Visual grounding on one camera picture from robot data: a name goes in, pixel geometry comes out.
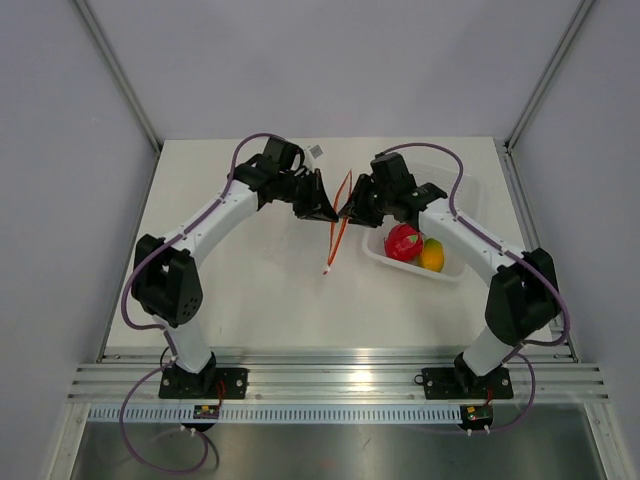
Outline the clear zip bag orange zipper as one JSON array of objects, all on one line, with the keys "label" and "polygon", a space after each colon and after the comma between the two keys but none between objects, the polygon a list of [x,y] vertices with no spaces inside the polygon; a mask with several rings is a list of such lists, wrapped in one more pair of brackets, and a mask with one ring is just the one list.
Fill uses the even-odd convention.
[{"label": "clear zip bag orange zipper", "polygon": [[[353,189],[353,174],[352,174],[352,170],[348,170],[334,196],[333,208],[335,211],[339,210],[341,200],[347,200],[350,197],[352,193],[352,189]],[[332,223],[330,225],[329,249],[328,249],[326,266],[323,270],[324,276],[328,275],[331,271],[331,267],[337,256],[342,238],[346,231],[346,227],[347,227],[346,219],[339,220],[337,223]]]}]

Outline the yellow green mango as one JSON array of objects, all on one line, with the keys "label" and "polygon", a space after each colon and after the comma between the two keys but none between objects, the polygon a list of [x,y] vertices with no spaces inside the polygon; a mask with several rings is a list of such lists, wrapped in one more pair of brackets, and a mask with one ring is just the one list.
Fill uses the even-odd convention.
[{"label": "yellow green mango", "polygon": [[421,253],[418,256],[418,264],[420,267],[432,271],[441,272],[445,263],[444,247],[434,238],[428,238],[424,244]]}]

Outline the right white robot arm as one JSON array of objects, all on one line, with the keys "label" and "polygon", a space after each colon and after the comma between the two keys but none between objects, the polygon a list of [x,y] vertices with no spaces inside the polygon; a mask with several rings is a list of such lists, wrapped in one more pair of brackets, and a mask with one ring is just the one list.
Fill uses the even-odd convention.
[{"label": "right white robot arm", "polygon": [[452,249],[488,287],[485,327],[453,366],[456,389],[484,390],[497,369],[561,312],[555,267],[543,249],[526,252],[490,234],[457,210],[453,193],[419,185],[398,153],[377,156],[358,177],[339,217],[376,228],[387,216]]}]

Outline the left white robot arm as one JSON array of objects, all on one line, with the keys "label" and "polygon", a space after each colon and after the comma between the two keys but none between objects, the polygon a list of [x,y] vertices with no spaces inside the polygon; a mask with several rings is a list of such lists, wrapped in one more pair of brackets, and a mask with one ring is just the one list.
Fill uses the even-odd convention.
[{"label": "left white robot arm", "polygon": [[196,319],[204,301],[199,269],[216,246],[274,201],[289,204],[302,220],[338,220],[321,172],[312,165],[320,148],[262,137],[263,150],[244,162],[232,159],[221,192],[189,220],[165,236],[146,234],[137,241],[124,296],[136,300],[165,337],[171,359],[162,384],[175,398],[203,398],[216,385],[216,357]]}]

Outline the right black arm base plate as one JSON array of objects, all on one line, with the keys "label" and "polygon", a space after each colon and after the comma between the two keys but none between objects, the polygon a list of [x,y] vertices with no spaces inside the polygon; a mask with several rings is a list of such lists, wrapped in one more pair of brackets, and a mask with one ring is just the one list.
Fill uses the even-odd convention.
[{"label": "right black arm base plate", "polygon": [[464,379],[454,367],[423,368],[413,377],[427,400],[509,400],[514,398],[509,370],[499,367],[486,376]]}]

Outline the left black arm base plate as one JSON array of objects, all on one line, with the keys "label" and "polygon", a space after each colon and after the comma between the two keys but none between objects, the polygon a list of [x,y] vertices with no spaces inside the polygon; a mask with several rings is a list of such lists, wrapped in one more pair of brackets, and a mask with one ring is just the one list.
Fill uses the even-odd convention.
[{"label": "left black arm base plate", "polygon": [[248,370],[215,367],[189,373],[179,367],[162,374],[158,396],[170,400],[219,399],[242,400],[246,397]]}]

